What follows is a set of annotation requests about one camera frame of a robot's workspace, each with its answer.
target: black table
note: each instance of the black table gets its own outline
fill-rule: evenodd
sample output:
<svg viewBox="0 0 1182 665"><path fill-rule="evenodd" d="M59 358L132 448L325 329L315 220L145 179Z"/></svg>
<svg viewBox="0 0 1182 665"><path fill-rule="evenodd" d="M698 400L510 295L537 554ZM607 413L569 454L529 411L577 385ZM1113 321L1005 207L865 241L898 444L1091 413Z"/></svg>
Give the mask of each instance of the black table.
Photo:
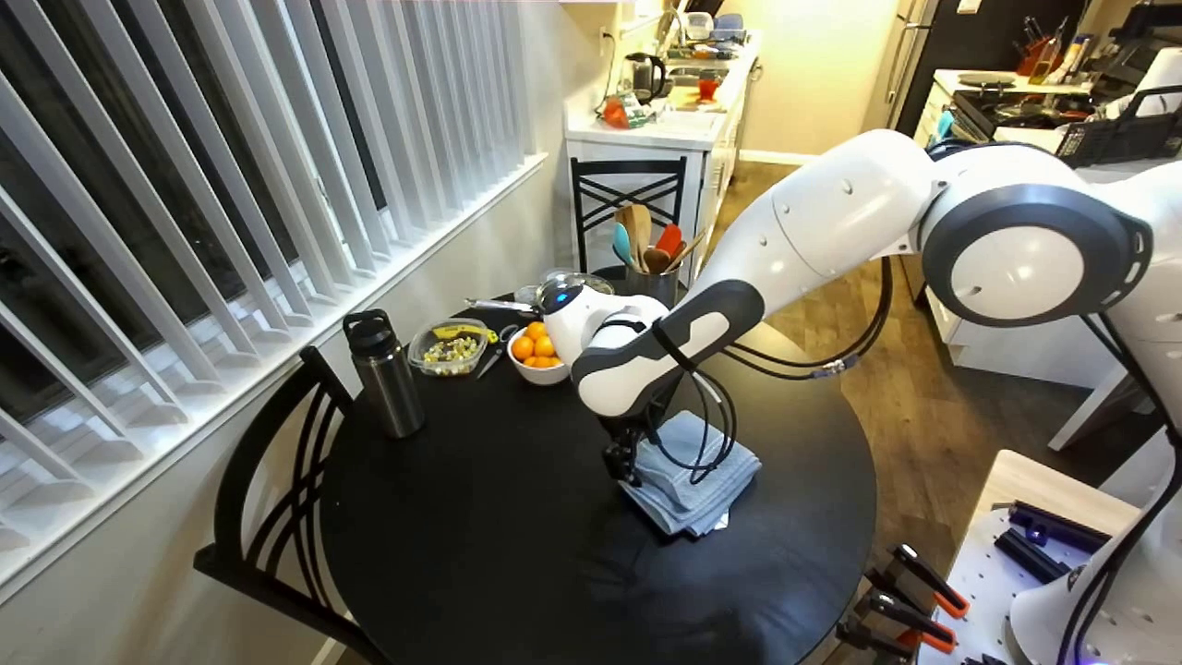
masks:
<svg viewBox="0 0 1182 665"><path fill-rule="evenodd" d="M745 344L795 355L776 329ZM725 355L707 371L765 464L707 539L660 538L607 477L607 434L571 389L532 389L510 363L420 381L417 439L347 417L325 554L358 625L411 665L801 663L853 603L870 549L865 434L833 385L768 381Z"/></svg>

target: chair back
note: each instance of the chair back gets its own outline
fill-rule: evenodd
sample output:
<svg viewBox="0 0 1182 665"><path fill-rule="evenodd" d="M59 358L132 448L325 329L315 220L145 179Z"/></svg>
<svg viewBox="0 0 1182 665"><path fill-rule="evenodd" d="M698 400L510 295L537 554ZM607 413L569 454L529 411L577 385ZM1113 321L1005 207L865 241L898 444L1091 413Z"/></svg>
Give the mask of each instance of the chair back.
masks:
<svg viewBox="0 0 1182 665"><path fill-rule="evenodd" d="M649 207L655 226L676 226L683 211L686 159L569 159L581 274L586 274L586 237L614 222L620 205Z"/></svg>
<svg viewBox="0 0 1182 665"><path fill-rule="evenodd" d="M351 397L315 347L303 347L300 358L303 368L255 413L230 454L215 507L215 545L194 551L192 571L369 663L383 663L342 615L318 529L320 477Z"/></svg>

